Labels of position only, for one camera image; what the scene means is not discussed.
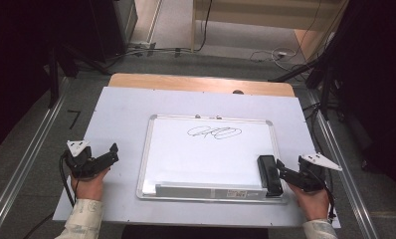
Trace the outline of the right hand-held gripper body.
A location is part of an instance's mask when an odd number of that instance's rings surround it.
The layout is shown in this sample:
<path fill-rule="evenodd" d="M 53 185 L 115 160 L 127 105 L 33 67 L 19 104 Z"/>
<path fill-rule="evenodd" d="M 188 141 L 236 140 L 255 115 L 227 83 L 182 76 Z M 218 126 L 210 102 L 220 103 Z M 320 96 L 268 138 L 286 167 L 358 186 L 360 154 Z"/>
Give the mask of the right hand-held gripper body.
<path fill-rule="evenodd" d="M 298 157 L 299 172 L 305 192 L 319 191 L 325 188 L 325 171 L 341 171 L 342 167 L 321 153 L 302 154 Z"/>

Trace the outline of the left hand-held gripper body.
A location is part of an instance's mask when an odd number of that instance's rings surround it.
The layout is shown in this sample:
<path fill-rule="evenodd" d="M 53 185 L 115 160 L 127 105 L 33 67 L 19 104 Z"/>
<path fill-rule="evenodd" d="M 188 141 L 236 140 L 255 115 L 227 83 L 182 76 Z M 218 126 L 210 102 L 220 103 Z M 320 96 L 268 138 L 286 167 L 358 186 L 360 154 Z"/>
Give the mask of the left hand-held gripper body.
<path fill-rule="evenodd" d="M 65 162 L 74 178 L 91 180 L 99 174 L 98 161 L 92 157 L 92 149 L 87 140 L 68 140 L 67 147 Z"/>

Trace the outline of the black whiteboard eraser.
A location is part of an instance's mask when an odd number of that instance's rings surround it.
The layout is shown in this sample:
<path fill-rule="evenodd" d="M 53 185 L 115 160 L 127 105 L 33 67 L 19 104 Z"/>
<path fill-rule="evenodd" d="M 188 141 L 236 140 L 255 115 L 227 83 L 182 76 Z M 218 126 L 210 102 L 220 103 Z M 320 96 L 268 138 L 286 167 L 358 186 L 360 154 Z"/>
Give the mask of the black whiteboard eraser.
<path fill-rule="evenodd" d="M 267 197 L 281 196 L 284 191 L 280 181 L 275 158 L 272 155 L 260 155 L 257 159 L 262 186 L 267 189 Z"/>

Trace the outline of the silver-framed whiteboard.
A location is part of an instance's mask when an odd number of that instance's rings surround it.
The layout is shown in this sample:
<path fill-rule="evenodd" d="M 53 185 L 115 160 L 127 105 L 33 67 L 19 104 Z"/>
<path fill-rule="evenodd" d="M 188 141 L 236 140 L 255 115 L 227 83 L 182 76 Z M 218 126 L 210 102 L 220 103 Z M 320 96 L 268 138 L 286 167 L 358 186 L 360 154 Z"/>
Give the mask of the silver-framed whiteboard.
<path fill-rule="evenodd" d="M 148 200 L 285 204 L 263 184 L 258 158 L 280 156 L 273 123 L 153 115 L 136 195 Z"/>

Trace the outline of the person's right hand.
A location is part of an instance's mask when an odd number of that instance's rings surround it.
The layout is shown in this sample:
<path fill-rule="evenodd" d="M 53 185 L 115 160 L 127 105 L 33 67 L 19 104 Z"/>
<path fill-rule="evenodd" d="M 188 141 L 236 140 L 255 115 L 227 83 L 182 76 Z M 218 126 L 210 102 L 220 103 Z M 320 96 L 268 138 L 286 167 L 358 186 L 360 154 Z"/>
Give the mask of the person's right hand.
<path fill-rule="evenodd" d="M 292 184 L 288 184 L 288 187 L 296 195 L 297 204 L 302 209 L 308 221 L 327 218 L 329 198 L 324 189 L 314 192 L 305 192 Z"/>

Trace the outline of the person's left hand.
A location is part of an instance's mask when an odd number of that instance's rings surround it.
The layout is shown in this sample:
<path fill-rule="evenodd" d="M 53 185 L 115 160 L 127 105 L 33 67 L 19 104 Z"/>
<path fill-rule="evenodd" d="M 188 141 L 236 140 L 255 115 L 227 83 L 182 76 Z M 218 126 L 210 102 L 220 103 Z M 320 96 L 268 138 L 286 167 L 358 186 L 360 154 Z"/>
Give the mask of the person's left hand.
<path fill-rule="evenodd" d="M 110 171 L 110 168 L 106 168 L 100 172 L 95 178 L 82 181 L 77 180 L 71 176 L 71 187 L 76 194 L 78 199 L 90 199 L 95 201 L 101 201 L 103 195 L 103 179 Z"/>

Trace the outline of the white table cover panel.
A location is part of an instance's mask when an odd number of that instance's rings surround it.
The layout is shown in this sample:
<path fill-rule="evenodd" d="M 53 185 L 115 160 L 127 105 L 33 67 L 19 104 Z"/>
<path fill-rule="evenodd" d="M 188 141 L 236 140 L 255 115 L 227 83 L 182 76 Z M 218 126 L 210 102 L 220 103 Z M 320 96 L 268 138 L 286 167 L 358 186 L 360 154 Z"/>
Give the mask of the white table cover panel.
<path fill-rule="evenodd" d="M 86 132 L 94 154 L 112 144 L 119 161 L 103 180 L 103 219 L 111 223 L 182 226 L 299 227 L 305 222 L 291 190 L 287 203 L 197 202 L 141 199 L 136 194 L 148 121 L 153 115 L 270 120 L 280 158 L 297 167 L 314 150 L 298 99 L 106 87 Z"/>

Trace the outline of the black stand leg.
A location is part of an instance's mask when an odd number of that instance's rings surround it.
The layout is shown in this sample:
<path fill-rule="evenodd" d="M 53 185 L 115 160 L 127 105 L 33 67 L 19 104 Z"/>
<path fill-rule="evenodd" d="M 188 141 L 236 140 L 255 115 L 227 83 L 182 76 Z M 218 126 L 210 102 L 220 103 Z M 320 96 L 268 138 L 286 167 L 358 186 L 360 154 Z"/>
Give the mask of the black stand leg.
<path fill-rule="evenodd" d="M 64 71 L 66 76 L 75 77 L 78 74 L 78 67 L 74 58 L 81 60 L 93 69 L 105 76 L 110 76 L 110 72 L 99 63 L 88 58 L 84 53 L 68 44 L 51 44 L 48 47 L 49 79 L 50 79 L 50 102 L 48 108 L 51 109 L 59 99 L 60 89 L 58 80 L 58 67 Z"/>

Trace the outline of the wooden table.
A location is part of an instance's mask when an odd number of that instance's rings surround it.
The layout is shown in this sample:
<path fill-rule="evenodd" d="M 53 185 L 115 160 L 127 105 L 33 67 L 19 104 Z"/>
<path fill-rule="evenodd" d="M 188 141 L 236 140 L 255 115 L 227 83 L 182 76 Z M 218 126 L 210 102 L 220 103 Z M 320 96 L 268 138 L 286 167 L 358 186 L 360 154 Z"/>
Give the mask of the wooden table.
<path fill-rule="evenodd" d="M 243 95 L 292 97 L 295 92 L 287 83 L 254 82 L 211 77 L 170 76 L 154 74 L 114 74 L 110 87 L 190 91 Z"/>

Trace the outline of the black metal stand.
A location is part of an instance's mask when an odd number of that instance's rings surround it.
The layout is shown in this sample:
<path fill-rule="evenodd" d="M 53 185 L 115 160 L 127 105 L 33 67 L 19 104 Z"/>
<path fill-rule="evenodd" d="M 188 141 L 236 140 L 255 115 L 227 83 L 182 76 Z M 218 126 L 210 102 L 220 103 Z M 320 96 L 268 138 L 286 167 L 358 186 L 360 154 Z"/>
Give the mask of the black metal stand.
<path fill-rule="evenodd" d="M 272 79 L 273 83 L 284 83 L 303 72 L 309 71 L 309 75 L 304 83 L 309 89 L 322 86 L 320 102 L 314 104 L 313 107 L 314 111 L 316 113 L 321 113 L 325 120 L 329 120 L 328 98 L 334 71 L 331 61 L 333 52 L 343 36 L 342 30 L 344 27 L 341 20 L 346 12 L 349 1 L 350 0 L 343 0 L 343 3 L 339 5 L 338 11 L 333 17 L 332 23 L 327 28 L 322 44 L 323 51 L 320 52 L 316 50 L 312 54 L 313 59 L 308 63 L 301 64 L 296 69 L 288 71 L 285 75 Z"/>

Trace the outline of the black curtain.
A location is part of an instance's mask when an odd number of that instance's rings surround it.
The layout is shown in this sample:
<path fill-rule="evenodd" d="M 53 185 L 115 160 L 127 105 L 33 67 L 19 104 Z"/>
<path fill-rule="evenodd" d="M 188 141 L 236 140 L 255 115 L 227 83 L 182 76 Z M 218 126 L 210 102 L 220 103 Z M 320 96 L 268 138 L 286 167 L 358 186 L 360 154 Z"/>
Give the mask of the black curtain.
<path fill-rule="evenodd" d="M 396 0 L 349 0 L 333 60 L 362 153 L 396 182 Z"/>
<path fill-rule="evenodd" d="M 21 24 L 28 7 L 0 0 L 0 145 L 30 107 L 50 88 L 45 72 Z"/>

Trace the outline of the black cabinet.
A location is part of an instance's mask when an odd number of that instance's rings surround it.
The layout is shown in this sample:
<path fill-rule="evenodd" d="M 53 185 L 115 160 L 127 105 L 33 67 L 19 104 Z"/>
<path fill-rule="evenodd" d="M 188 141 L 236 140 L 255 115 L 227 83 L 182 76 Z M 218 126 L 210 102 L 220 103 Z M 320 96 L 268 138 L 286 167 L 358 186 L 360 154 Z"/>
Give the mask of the black cabinet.
<path fill-rule="evenodd" d="M 56 0 L 58 36 L 91 60 L 122 55 L 138 15 L 135 0 Z"/>

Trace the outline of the light wooden shelf unit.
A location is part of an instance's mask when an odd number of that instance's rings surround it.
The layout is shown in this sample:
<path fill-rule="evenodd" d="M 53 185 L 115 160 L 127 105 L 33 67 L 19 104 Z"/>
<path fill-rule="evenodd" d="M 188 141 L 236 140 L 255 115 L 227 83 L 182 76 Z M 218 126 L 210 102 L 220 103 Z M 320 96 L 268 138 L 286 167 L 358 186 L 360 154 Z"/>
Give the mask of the light wooden shelf unit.
<path fill-rule="evenodd" d="M 196 21 L 293 29 L 299 49 L 314 60 L 334 35 L 350 0 L 193 0 L 190 49 L 194 51 Z"/>

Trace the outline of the aluminium floor rail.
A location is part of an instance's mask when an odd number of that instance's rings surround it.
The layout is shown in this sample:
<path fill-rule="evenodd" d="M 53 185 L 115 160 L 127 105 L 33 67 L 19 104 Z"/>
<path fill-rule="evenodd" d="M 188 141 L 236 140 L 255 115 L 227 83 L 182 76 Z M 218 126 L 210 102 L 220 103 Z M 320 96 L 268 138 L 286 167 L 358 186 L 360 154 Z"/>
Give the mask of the aluminium floor rail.
<path fill-rule="evenodd" d="M 41 146 L 43 145 L 59 110 L 62 107 L 71 83 L 70 78 L 63 77 L 58 87 L 61 95 L 58 97 L 56 103 L 46 111 L 36 133 L 32 137 L 30 144 L 21 157 L 18 166 L 10 177 L 6 187 L 0 194 L 0 228 L 32 168 L 32 165 L 36 160 L 39 150 L 41 149 Z"/>
<path fill-rule="evenodd" d="M 331 156 L 333 162 L 342 167 L 342 171 L 338 172 L 338 177 L 342 183 L 349 208 L 355 217 L 356 223 L 360 229 L 363 239 L 379 239 L 375 225 L 369 215 L 367 207 L 358 190 L 351 171 L 343 156 L 342 150 L 338 144 L 335 134 L 331 128 L 329 120 L 325 120 L 320 109 L 316 108 L 314 115 L 311 117 L 313 124 L 311 132 L 315 140 L 316 147 L 322 152 Z"/>

